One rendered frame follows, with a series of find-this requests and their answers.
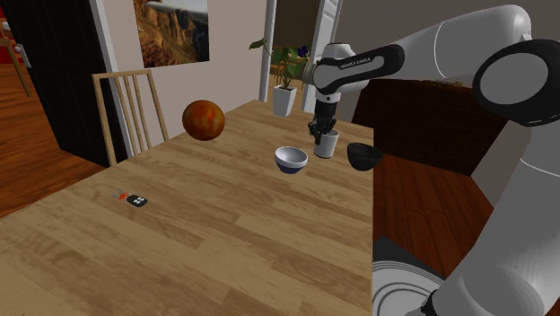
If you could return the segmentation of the white cup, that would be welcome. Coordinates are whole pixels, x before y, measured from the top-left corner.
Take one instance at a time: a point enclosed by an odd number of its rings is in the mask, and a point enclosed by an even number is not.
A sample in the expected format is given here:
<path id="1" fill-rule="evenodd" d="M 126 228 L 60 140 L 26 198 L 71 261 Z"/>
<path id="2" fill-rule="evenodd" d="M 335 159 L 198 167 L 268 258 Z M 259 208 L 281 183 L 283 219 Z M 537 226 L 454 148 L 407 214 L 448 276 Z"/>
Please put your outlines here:
<path id="1" fill-rule="evenodd" d="M 335 129 L 332 129 L 327 134 L 322 134 L 319 144 L 314 145 L 313 153 L 320 158 L 331 158 L 335 152 L 338 137 L 339 133 Z"/>

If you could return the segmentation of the potted plant in white pot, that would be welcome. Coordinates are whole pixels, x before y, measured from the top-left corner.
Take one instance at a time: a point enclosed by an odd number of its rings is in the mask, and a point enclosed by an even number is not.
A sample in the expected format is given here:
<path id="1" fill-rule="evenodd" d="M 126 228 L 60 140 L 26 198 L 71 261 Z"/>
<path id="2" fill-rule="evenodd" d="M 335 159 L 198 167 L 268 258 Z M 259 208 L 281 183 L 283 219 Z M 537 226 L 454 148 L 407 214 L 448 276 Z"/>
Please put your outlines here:
<path id="1" fill-rule="evenodd" d="M 291 86 L 291 82 L 309 62 L 310 51 L 307 46 L 269 50 L 265 38 L 249 44 L 249 49 L 255 48 L 263 48 L 271 57 L 271 64 L 279 67 L 280 84 L 273 88 L 273 112 L 285 118 L 291 113 L 297 93 L 297 88 Z"/>

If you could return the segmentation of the black bowl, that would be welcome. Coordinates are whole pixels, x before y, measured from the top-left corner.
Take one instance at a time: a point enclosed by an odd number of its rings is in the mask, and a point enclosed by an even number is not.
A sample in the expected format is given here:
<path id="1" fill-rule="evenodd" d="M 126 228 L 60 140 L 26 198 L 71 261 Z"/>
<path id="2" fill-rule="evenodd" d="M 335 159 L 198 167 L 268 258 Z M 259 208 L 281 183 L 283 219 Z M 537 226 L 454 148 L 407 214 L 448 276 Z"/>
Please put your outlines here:
<path id="1" fill-rule="evenodd" d="M 383 157 L 379 148 L 364 143 L 350 143 L 346 151 L 350 165 L 358 171 L 373 169 Z"/>

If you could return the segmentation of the white and blue bowl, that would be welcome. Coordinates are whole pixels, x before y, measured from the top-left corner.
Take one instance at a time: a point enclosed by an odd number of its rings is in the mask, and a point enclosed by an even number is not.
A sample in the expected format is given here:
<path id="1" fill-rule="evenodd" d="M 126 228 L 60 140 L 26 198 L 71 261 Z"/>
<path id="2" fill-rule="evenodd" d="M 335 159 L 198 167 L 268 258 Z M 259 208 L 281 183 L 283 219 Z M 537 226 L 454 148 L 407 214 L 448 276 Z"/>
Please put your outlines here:
<path id="1" fill-rule="evenodd" d="M 295 174 L 307 165 L 308 155 L 300 148 L 281 146 L 275 151 L 275 162 L 280 171 Z"/>

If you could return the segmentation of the dark wooden cabinet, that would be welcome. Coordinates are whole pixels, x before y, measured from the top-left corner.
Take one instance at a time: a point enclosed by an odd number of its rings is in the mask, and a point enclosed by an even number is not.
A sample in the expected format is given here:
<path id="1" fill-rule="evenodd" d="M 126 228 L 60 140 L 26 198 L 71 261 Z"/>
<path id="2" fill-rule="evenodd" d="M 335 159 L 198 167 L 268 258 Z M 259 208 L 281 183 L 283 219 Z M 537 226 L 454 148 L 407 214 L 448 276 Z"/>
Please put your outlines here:
<path id="1" fill-rule="evenodd" d="M 377 79 L 361 91 L 353 122 L 371 127 L 385 154 L 469 176 L 507 120 L 464 86 Z"/>

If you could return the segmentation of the orange ball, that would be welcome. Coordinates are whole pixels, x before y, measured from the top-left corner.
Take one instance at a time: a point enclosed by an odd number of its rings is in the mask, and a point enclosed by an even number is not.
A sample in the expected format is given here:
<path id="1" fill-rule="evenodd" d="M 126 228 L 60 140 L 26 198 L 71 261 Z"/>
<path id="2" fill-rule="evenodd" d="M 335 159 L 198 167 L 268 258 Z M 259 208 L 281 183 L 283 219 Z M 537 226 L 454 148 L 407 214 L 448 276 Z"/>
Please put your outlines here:
<path id="1" fill-rule="evenodd" d="M 182 125 L 194 139 L 210 141 L 222 134 L 225 117 L 214 102 L 198 100 L 191 102 L 183 111 Z"/>

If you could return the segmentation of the wooden table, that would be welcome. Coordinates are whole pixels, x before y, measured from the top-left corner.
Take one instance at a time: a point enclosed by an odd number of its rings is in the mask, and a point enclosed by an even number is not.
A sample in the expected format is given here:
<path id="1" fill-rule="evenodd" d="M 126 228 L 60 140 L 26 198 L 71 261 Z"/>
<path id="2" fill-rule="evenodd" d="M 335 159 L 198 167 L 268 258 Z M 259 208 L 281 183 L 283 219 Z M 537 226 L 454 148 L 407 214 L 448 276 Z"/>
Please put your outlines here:
<path id="1" fill-rule="evenodd" d="M 373 132 L 339 122 L 331 158 L 281 172 L 310 118 L 251 101 L 1 218 L 0 316 L 372 316 L 373 175 L 346 147 Z"/>

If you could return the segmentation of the white round rug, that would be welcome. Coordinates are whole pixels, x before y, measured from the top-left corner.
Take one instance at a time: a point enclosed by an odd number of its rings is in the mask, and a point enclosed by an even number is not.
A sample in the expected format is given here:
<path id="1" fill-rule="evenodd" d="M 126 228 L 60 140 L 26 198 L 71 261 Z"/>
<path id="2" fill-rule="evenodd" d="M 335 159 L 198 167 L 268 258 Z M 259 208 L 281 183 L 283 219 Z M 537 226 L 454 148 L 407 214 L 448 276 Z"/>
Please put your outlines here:
<path id="1" fill-rule="evenodd" d="M 405 316 L 421 306 L 444 280 L 414 265 L 381 260 L 372 263 L 372 316 Z"/>

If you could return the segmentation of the wooden chair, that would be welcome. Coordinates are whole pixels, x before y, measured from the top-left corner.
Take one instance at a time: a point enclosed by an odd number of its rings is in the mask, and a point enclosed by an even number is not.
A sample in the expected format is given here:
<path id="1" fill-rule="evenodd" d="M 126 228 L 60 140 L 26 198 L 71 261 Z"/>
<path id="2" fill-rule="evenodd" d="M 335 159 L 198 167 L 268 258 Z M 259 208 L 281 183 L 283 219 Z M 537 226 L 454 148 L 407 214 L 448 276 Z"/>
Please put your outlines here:
<path id="1" fill-rule="evenodd" d="M 169 140 L 169 133 L 166 127 L 162 108 L 159 102 L 158 93 L 150 69 L 122 71 L 113 73 L 92 74 L 92 82 L 95 91 L 98 111 L 100 113 L 103 139 L 107 150 L 109 165 L 117 164 L 115 148 L 109 128 L 107 110 L 101 90 L 102 79 L 113 79 L 118 92 L 118 101 L 123 113 L 127 132 L 133 155 L 144 152 L 153 147 L 150 133 L 146 124 L 144 106 L 138 84 L 138 76 L 145 75 L 149 83 L 150 93 L 153 99 L 153 106 L 157 115 L 163 141 Z"/>

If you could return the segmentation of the black key fob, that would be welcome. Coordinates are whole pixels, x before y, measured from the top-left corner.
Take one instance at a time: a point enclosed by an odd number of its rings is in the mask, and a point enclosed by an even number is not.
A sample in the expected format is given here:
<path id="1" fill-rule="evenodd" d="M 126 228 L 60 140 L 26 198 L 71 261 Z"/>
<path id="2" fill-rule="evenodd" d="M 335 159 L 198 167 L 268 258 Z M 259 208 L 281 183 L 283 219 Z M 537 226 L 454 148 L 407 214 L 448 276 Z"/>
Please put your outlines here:
<path id="1" fill-rule="evenodd" d="M 122 189 L 118 189 L 118 194 L 113 194 L 113 197 L 119 200 L 124 200 L 136 207 L 142 207 L 148 203 L 148 200 L 145 197 L 130 194 L 128 192 L 123 191 Z"/>

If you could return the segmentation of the black door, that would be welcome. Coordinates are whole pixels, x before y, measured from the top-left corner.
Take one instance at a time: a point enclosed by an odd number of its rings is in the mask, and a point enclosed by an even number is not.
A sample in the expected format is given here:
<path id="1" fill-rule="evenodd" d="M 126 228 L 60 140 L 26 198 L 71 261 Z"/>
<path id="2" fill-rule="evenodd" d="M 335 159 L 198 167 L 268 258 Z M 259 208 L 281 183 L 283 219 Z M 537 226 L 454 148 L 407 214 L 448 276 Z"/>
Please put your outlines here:
<path id="1" fill-rule="evenodd" d="M 107 71 L 90 0 L 0 0 L 59 148 L 109 166 L 92 80 Z"/>

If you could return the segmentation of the white door frame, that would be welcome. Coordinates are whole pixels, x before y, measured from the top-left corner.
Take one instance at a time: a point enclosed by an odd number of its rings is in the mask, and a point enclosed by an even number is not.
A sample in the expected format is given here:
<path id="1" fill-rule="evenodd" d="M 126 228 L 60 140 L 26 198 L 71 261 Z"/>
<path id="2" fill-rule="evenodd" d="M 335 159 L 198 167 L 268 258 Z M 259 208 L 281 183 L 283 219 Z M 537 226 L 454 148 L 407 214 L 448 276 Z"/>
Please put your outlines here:
<path id="1" fill-rule="evenodd" d="M 337 32 L 337 25 L 344 0 L 319 0 L 318 15 L 314 24 L 314 35 L 311 42 L 311 62 L 317 62 L 323 56 L 326 45 L 333 42 Z M 267 101 L 269 69 L 271 66 L 274 27 L 276 20 L 277 0 L 267 0 L 266 21 L 264 30 L 264 44 L 262 51 L 262 64 L 259 83 L 259 101 Z M 302 95 L 301 110 L 312 113 L 315 108 L 316 89 L 305 85 Z"/>

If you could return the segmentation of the canyon wall picture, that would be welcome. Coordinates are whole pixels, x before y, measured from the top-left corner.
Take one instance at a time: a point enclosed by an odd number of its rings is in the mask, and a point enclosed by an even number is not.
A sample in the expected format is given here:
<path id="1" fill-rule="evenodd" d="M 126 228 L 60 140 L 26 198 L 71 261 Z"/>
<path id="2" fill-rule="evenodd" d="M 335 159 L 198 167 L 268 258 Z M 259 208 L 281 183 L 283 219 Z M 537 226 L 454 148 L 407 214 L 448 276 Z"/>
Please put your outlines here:
<path id="1" fill-rule="evenodd" d="M 209 60 L 208 0 L 133 0 L 146 68 Z"/>

